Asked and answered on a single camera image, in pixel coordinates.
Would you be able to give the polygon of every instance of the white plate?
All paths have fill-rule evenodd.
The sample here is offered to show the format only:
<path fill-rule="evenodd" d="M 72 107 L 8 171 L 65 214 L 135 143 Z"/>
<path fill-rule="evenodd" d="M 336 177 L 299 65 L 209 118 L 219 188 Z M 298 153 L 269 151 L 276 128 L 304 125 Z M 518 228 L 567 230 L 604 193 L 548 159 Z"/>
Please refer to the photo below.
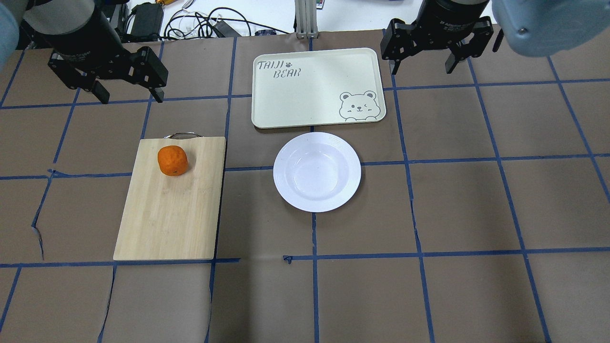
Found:
<path fill-rule="evenodd" d="M 280 195 L 307 212 L 326 212 L 345 204 L 356 192 L 360 177 L 354 149 L 325 132 L 292 139 L 273 164 L 273 181 Z"/>

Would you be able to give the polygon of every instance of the orange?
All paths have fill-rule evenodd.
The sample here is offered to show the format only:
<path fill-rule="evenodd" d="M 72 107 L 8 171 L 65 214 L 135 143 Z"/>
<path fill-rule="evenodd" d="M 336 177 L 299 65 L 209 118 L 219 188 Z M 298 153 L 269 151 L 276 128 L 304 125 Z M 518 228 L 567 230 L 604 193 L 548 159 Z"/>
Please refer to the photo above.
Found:
<path fill-rule="evenodd" d="M 188 169 L 187 154 L 177 145 L 164 146 L 157 153 L 161 172 L 168 176 L 184 174 Z"/>

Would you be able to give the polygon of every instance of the tray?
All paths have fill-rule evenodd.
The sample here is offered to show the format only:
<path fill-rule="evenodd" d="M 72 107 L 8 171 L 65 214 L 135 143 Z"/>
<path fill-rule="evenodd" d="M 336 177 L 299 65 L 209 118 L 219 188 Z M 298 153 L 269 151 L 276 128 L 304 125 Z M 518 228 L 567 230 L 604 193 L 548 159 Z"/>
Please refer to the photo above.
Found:
<path fill-rule="evenodd" d="M 167 145 L 187 153 L 183 175 L 159 170 L 157 152 Z M 214 257 L 225 146 L 224 137 L 140 141 L 114 260 Z"/>
<path fill-rule="evenodd" d="M 378 58 L 369 48 L 254 59 L 252 123 L 257 128 L 375 122 L 385 115 Z"/>

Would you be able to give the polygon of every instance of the metal post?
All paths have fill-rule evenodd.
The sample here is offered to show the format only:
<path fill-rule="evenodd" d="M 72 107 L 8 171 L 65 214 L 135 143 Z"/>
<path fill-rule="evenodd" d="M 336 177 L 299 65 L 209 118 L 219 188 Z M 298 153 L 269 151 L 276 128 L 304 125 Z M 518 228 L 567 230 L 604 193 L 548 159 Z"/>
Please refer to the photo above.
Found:
<path fill-rule="evenodd" d="M 315 0 L 295 0 L 296 36 L 318 38 Z"/>

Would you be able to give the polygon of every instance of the white tray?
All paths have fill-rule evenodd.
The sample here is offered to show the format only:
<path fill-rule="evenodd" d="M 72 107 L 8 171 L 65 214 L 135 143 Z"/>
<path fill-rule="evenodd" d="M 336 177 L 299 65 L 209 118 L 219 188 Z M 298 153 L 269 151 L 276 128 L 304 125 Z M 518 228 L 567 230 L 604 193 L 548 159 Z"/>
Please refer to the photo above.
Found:
<path fill-rule="evenodd" d="M 253 73 L 257 128 L 374 122 L 386 115 L 377 54 L 369 48 L 260 55 Z"/>

